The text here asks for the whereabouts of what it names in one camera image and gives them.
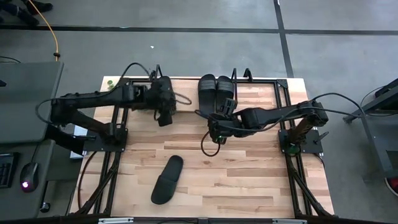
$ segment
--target black slide sandal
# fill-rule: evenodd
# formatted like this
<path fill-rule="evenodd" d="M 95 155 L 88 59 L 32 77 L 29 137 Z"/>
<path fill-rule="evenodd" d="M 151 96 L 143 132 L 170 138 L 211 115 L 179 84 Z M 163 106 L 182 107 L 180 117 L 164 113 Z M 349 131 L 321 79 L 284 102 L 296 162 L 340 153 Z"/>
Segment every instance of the black slide sandal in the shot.
<path fill-rule="evenodd" d="M 204 75 L 198 83 L 199 110 L 205 116 L 215 112 L 216 77 Z"/>
<path fill-rule="evenodd" d="M 158 177 L 150 197 L 153 203 L 163 205 L 173 197 L 183 163 L 184 161 L 179 156 L 170 157 L 162 174 Z"/>
<path fill-rule="evenodd" d="M 217 106 L 216 110 L 221 111 L 227 98 L 234 98 L 234 84 L 232 80 L 226 76 L 220 76 L 217 79 Z"/>

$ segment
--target computer mouse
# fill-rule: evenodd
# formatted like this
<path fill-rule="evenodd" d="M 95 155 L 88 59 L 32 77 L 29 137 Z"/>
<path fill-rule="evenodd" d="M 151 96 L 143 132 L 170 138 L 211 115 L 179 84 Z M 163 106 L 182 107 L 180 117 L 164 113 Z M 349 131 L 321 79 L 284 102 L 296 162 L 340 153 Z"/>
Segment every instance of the computer mouse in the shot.
<path fill-rule="evenodd" d="M 39 164 L 36 162 L 26 164 L 21 170 L 19 182 L 24 192 L 29 193 L 36 190 L 39 184 Z"/>

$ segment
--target gray floor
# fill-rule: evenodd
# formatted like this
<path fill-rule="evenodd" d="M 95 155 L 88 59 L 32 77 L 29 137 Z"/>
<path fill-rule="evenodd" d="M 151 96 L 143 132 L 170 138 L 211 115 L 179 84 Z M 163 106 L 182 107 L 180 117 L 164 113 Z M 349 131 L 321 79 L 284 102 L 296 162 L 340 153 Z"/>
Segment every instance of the gray floor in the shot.
<path fill-rule="evenodd" d="M 272 0 L 52 0 L 50 23 L 60 26 L 278 28 Z M 393 0 L 280 0 L 286 29 L 398 30 Z M 15 18 L 0 13 L 10 24 Z M 161 64 L 166 75 L 229 75 L 246 67 L 256 77 L 286 77 L 279 34 L 188 32 L 56 32 L 65 62 L 60 91 L 97 90 L 105 75 L 120 75 L 133 61 L 149 68 Z M 0 30 L 0 55 L 23 62 L 53 60 L 49 32 Z M 304 78 L 309 97 L 335 91 L 356 101 L 397 78 L 398 36 L 287 35 L 294 77 Z M 132 69 L 131 75 L 143 75 Z M 353 111 L 337 97 L 324 107 Z M 365 184 L 373 170 L 360 122 L 347 125 L 330 114 L 321 130 L 326 175 L 335 213 L 344 218 L 398 222 L 398 198 L 382 180 Z M 51 215 L 65 212 L 73 183 L 54 183 Z"/>

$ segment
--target wood plank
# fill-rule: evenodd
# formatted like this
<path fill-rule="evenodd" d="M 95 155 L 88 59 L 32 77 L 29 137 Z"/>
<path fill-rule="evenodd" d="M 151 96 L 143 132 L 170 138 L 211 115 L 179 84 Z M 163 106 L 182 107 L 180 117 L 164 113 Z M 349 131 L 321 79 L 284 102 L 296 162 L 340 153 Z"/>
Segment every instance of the wood plank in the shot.
<path fill-rule="evenodd" d="M 118 77 L 104 77 L 101 91 L 107 90 L 108 80 L 116 83 Z M 292 103 L 307 100 L 302 79 L 287 81 Z M 198 108 L 198 80 L 178 77 L 172 80 L 172 84 L 176 92 L 193 101 L 190 106 L 177 104 L 178 113 L 173 116 L 173 125 L 160 128 L 153 120 L 153 111 L 129 112 L 126 124 L 129 137 L 118 170 L 112 216 L 293 217 L 285 157 L 280 153 L 277 138 L 279 127 L 247 138 L 231 137 L 221 146 L 217 156 L 206 157 L 201 152 L 200 141 L 208 130 L 207 122 L 192 113 Z M 276 107 L 272 85 L 239 84 L 238 92 L 237 110 Z M 112 106 L 97 108 L 95 118 L 110 122 L 112 112 Z M 209 137 L 203 145 L 210 153 L 217 148 Z M 150 200 L 152 190 L 172 155 L 179 155 L 184 160 L 175 195 L 165 205 L 154 205 Z M 103 156 L 97 153 L 87 168 L 81 188 L 82 201 L 88 199 L 98 184 Z M 313 155 L 303 155 L 303 164 L 308 187 L 333 213 L 321 162 Z M 301 190 L 297 192 L 303 210 Z M 75 196 L 71 212 L 76 210 Z"/>

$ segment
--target keyboard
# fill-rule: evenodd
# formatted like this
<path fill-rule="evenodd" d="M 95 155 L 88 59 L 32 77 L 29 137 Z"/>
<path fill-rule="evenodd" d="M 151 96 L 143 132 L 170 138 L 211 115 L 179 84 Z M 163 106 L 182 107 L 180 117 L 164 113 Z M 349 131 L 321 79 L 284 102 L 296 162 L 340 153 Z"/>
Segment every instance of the keyboard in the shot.
<path fill-rule="evenodd" d="M 0 189 L 11 187 L 12 178 L 15 174 L 18 153 L 0 154 Z"/>

